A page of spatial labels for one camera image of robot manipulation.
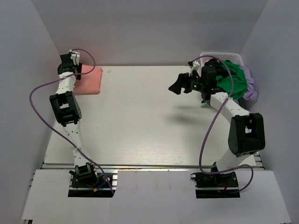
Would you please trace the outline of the salmon pink t shirt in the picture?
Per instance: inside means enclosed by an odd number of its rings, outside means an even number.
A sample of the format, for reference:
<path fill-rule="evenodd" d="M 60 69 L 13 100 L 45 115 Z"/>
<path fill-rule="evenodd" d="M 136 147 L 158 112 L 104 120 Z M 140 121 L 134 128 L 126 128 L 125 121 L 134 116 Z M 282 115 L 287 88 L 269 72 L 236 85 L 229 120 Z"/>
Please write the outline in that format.
<path fill-rule="evenodd" d="M 95 67 L 88 74 L 82 75 L 80 80 L 77 80 L 74 85 L 74 94 L 99 94 L 102 80 L 102 68 Z"/>

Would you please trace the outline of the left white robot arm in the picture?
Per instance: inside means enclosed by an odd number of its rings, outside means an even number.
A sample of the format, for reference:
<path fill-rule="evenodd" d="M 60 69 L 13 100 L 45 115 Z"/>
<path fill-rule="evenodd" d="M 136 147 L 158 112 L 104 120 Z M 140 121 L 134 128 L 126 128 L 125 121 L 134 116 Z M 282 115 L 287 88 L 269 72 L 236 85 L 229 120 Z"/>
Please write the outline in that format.
<path fill-rule="evenodd" d="M 75 168 L 71 174 L 78 181 L 85 182 L 88 186 L 94 186 L 98 183 L 99 175 L 90 161 L 86 159 L 88 153 L 80 130 L 82 114 L 73 93 L 77 80 L 75 74 L 81 72 L 82 64 L 79 62 L 79 53 L 76 51 L 60 55 L 60 58 L 61 64 L 58 66 L 57 72 L 61 80 L 56 93 L 50 96 L 50 104 L 57 122 L 63 127 L 67 139 L 72 142 L 71 149 Z"/>

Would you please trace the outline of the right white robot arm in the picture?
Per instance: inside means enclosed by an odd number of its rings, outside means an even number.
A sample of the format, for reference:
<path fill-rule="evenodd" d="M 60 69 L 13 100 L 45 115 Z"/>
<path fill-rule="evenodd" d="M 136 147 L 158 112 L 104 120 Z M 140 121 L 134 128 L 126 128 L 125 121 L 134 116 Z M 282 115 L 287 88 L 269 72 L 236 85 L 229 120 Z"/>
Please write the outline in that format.
<path fill-rule="evenodd" d="M 228 180 L 227 173 L 242 165 L 249 156 L 265 148 L 263 117 L 260 113 L 250 113 L 239 106 L 221 87 L 217 85 L 216 68 L 204 66 L 201 73 L 179 74 L 176 82 L 168 89 L 179 95 L 182 92 L 198 91 L 212 108 L 217 110 L 230 124 L 228 150 L 211 170 L 211 181 L 222 186 Z"/>

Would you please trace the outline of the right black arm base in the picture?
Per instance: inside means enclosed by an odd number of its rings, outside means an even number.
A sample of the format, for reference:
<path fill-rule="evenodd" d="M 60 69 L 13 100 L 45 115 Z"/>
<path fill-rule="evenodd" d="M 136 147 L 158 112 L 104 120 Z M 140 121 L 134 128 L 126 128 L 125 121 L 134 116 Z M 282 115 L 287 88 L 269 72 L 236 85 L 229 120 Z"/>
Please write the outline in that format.
<path fill-rule="evenodd" d="M 240 198 L 235 171 L 216 175 L 197 172 L 190 174 L 190 178 L 195 182 L 197 199 Z"/>

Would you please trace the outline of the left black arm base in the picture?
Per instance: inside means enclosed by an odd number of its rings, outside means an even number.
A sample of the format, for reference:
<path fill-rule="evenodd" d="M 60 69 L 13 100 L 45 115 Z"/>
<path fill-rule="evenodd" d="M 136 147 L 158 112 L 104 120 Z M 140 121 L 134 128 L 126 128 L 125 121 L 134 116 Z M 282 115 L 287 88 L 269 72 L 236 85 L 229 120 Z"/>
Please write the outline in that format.
<path fill-rule="evenodd" d="M 114 173 L 98 172 L 93 164 L 75 166 L 71 175 L 68 197 L 112 198 L 116 191 L 117 178 Z"/>

